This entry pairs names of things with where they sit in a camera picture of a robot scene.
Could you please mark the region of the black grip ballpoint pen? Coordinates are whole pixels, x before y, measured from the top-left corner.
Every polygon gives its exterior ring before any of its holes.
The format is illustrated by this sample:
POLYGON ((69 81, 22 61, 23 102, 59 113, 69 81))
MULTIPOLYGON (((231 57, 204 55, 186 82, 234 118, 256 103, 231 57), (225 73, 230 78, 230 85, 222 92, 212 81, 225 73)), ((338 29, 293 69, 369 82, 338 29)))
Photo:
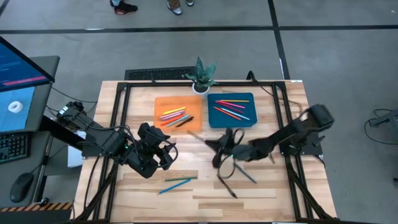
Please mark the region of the black grip ballpoint pen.
POLYGON ((221 178, 219 175, 217 175, 218 180, 223 184, 223 186, 227 189, 227 191, 229 192, 229 194, 234 197, 234 198, 238 198, 237 195, 233 192, 233 190, 227 185, 227 183, 223 180, 223 178, 221 178))

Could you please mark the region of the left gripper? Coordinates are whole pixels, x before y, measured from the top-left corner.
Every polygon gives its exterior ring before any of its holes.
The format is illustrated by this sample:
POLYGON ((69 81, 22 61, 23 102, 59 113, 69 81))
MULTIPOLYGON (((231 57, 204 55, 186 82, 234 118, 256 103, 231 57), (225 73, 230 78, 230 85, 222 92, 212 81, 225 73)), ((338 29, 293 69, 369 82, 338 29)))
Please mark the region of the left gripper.
POLYGON ((175 144, 166 144, 163 148, 160 148, 159 145, 168 140, 168 136, 165 135, 161 129, 156 128, 155 126, 149 126, 148 123, 142 123, 139 126, 138 135, 141 139, 140 142, 142 144, 143 151, 146 154, 156 154, 157 156, 160 156, 158 168, 167 170, 174 162, 172 157, 169 155, 169 152, 175 147, 175 144))

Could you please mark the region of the red pencil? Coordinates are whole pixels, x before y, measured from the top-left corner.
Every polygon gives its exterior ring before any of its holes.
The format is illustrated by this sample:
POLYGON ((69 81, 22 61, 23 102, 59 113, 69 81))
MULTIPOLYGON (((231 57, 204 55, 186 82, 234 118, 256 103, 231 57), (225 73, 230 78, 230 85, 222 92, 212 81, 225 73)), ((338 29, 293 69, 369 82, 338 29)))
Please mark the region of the red pencil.
POLYGON ((221 106, 224 106, 224 107, 226 107, 226 108, 228 108, 228 109, 230 109, 230 110, 233 110, 233 111, 236 111, 236 112, 238 112, 238 113, 240 113, 240 114, 243 114, 243 111, 241 111, 241 110, 239 110, 239 109, 236 109, 236 108, 234 108, 234 107, 232 107, 232 106, 226 105, 226 104, 221 103, 221 102, 216 102, 216 103, 219 104, 219 105, 221 105, 221 106))

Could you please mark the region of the light blue pen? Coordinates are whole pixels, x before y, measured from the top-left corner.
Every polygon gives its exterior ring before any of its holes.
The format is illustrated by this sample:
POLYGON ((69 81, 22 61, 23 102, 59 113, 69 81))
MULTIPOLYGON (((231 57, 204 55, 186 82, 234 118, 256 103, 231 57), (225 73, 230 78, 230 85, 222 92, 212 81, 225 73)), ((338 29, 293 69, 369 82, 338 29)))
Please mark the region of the light blue pen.
POLYGON ((171 127, 171 126, 177 124, 178 122, 185 121, 185 120, 188 119, 189 117, 190 117, 189 114, 187 114, 187 115, 185 115, 185 116, 182 116, 181 118, 176 119, 175 121, 172 121, 171 123, 168 123, 168 124, 166 125, 166 127, 171 127))

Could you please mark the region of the orange pencil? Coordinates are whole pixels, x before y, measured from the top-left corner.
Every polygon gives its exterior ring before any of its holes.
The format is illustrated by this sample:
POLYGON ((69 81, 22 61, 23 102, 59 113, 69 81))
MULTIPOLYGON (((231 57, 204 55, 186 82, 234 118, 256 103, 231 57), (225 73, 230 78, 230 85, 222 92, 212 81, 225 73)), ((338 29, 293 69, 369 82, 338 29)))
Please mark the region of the orange pencil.
POLYGON ((215 107, 215 106, 213 108, 216 109, 217 111, 220 111, 220 112, 222 112, 224 114, 227 114, 228 116, 230 116, 230 117, 232 117, 232 118, 234 118, 236 120, 241 121, 241 118, 239 118, 239 117, 237 117, 237 116, 235 116, 235 115, 233 115, 233 114, 231 114, 231 113, 229 113, 229 112, 227 112, 225 110, 222 110, 221 108, 218 108, 218 107, 215 107))

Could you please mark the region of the grey floor stand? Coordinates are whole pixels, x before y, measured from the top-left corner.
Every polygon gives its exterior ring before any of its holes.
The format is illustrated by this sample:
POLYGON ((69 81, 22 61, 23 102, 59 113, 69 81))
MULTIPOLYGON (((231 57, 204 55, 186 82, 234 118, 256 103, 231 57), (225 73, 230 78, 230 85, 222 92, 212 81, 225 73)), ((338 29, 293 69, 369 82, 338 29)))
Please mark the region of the grey floor stand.
POLYGON ((378 127, 383 123, 390 123, 394 128, 398 129, 398 110, 392 110, 376 119, 373 119, 370 121, 370 126, 378 127))

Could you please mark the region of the slim black pen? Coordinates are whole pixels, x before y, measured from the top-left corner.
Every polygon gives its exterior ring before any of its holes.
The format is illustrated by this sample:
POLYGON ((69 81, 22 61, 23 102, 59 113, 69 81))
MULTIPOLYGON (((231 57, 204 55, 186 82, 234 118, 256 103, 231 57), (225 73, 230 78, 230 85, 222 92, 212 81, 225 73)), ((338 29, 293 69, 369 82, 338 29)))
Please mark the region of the slim black pen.
POLYGON ((183 126, 185 123, 189 123, 193 118, 194 118, 193 116, 192 116, 192 117, 189 117, 188 119, 184 120, 184 121, 181 122, 180 124, 176 125, 176 128, 177 128, 177 127, 183 126))

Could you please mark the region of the pink pencil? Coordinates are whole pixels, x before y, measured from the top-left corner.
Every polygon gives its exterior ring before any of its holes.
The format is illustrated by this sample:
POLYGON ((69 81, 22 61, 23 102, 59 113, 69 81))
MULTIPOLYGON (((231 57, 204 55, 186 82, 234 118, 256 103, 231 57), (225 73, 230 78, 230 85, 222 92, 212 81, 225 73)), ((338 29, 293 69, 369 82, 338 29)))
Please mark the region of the pink pencil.
POLYGON ((225 102, 225 101, 216 101, 216 103, 218 103, 218 104, 222 104, 222 105, 233 106, 233 107, 236 107, 236 108, 242 108, 242 109, 245 109, 245 107, 244 107, 244 106, 241 106, 241 105, 236 105, 236 104, 233 104, 233 103, 228 103, 228 102, 225 102))

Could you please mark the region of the purple pen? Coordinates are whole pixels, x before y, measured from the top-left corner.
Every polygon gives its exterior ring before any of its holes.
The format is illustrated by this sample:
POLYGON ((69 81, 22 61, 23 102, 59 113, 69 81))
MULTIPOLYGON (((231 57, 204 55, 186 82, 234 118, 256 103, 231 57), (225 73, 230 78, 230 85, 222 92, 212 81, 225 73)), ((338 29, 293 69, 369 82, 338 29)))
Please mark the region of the purple pen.
POLYGON ((176 116, 180 116, 181 114, 185 114, 185 113, 184 112, 179 112, 179 113, 169 114, 168 116, 160 117, 160 120, 161 121, 167 121, 167 120, 172 119, 172 118, 174 118, 176 116))

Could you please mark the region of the black computer mouse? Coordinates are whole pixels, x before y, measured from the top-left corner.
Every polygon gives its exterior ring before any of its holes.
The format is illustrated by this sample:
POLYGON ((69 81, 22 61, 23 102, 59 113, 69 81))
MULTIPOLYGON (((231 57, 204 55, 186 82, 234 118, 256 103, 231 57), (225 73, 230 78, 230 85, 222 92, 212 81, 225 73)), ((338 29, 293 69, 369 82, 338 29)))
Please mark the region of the black computer mouse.
POLYGON ((31 173, 21 174, 12 184, 9 194, 10 200, 14 203, 23 201, 29 192, 33 179, 34 175, 31 173))

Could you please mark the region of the person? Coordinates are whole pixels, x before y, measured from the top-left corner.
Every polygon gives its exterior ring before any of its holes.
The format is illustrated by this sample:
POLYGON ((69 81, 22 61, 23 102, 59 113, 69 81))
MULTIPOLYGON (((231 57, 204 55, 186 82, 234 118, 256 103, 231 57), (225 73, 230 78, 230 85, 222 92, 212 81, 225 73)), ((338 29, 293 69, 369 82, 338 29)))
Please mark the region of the person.
POLYGON ((138 10, 136 5, 128 4, 124 0, 109 0, 109 3, 117 15, 130 14, 138 10))
MULTIPOLYGON (((167 0, 168 9, 172 11, 176 16, 182 14, 180 1, 181 0, 167 0)), ((195 0, 185 0, 185 2, 188 7, 192 7, 195 4, 195 0)))

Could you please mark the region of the white pencil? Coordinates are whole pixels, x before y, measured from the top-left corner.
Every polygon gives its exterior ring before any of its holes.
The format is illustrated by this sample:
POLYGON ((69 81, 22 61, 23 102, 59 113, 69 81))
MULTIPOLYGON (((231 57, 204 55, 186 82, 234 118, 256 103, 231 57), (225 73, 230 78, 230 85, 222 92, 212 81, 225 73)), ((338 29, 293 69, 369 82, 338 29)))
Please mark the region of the white pencil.
POLYGON ((232 114, 232 115, 234 115, 234 116, 237 116, 237 117, 239 117, 239 118, 246 119, 246 120, 250 120, 249 118, 247 118, 247 117, 245 117, 245 116, 243 116, 243 115, 234 113, 234 112, 232 112, 232 111, 230 111, 230 110, 227 110, 227 109, 225 109, 225 108, 220 108, 220 109, 223 110, 224 112, 227 112, 227 113, 232 114))

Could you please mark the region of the yellow highlighter pen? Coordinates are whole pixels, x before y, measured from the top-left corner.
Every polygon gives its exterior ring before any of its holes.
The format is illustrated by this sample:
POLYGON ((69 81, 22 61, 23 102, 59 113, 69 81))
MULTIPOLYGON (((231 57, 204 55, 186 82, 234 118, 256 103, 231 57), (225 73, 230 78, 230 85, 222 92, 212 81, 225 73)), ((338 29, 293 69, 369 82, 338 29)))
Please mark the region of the yellow highlighter pen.
POLYGON ((174 109, 174 110, 166 111, 166 112, 163 113, 163 115, 176 113, 176 112, 178 112, 178 111, 182 111, 182 110, 185 110, 185 109, 186 109, 186 107, 180 107, 180 108, 177 108, 177 109, 174 109))

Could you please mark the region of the dark blue pencil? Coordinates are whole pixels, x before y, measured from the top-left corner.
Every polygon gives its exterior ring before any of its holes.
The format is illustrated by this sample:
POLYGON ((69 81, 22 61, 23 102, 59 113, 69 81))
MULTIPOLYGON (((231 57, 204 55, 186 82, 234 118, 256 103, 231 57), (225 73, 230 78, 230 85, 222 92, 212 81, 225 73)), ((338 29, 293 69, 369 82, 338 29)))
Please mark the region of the dark blue pencil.
POLYGON ((235 164, 234 167, 240 171, 245 177, 247 177, 252 183, 257 184, 257 182, 238 164, 235 164))

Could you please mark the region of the monitor with light blue picture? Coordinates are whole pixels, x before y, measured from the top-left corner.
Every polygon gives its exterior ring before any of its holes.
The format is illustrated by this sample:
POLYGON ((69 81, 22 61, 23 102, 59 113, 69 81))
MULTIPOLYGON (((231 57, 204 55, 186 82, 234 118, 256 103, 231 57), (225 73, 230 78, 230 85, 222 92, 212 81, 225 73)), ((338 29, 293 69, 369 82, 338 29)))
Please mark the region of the monitor with light blue picture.
POLYGON ((51 84, 0 92, 0 133, 34 132, 39 129, 51 84), (17 101, 22 110, 13 113, 9 105, 17 101))

